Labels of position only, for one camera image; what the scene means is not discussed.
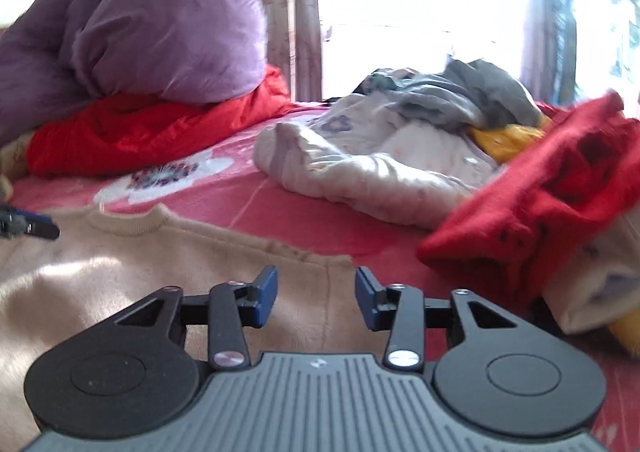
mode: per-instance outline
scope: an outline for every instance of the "pink bed sheet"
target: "pink bed sheet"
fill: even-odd
[[[310,107],[287,119],[305,121],[323,110]],[[423,230],[391,225],[344,204],[288,192],[258,171],[252,162],[254,140],[273,122],[251,127],[161,169],[119,179],[28,177],[15,184],[15,205],[46,211],[102,202],[110,211],[138,213],[165,203],[180,216],[197,221],[279,239],[319,254],[351,255],[356,265],[368,266],[383,284],[418,286],[429,297],[446,298],[459,286],[472,286],[482,295],[482,286],[473,284],[472,278],[447,281],[418,262],[414,251]],[[640,449],[640,364],[593,338],[578,345],[599,362],[608,382],[594,435],[614,452]],[[428,350],[431,359],[446,350],[442,332],[428,332]]]

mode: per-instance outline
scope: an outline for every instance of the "pile of clothes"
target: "pile of clothes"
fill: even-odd
[[[14,179],[167,163],[295,107],[261,0],[36,0],[0,36],[0,74]]]
[[[543,297],[577,333],[640,306],[640,122],[622,111],[617,94],[536,104],[496,66],[452,60],[373,72],[309,125],[267,127],[254,160],[289,190],[431,229],[427,266],[511,305]]]

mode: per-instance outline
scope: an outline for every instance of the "white flower pattern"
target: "white flower pattern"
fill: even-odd
[[[153,201],[189,188],[199,179],[219,174],[234,162],[231,158],[211,156],[211,149],[206,149],[185,159],[123,176],[99,190],[94,203],[127,199],[130,205],[135,205]]]

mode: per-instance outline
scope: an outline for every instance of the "red garment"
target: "red garment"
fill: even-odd
[[[418,258],[496,285],[508,301],[534,299],[576,248],[640,199],[640,122],[622,109],[612,94],[567,112],[427,237]]]
[[[38,129],[27,164],[40,176],[126,174],[184,158],[295,108],[274,66],[267,67],[257,89],[219,104],[193,106],[118,94]]]

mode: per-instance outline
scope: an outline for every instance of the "beige sweater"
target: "beige sweater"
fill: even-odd
[[[50,213],[58,241],[0,241],[0,451],[37,434],[22,395],[41,353],[166,285],[202,294],[218,283],[252,281],[278,269],[278,298],[261,329],[245,329],[258,350],[376,352],[385,335],[366,330],[349,257],[322,257],[276,241],[180,219],[163,205],[136,217],[97,208]],[[188,333],[187,350],[206,356],[206,330]]]

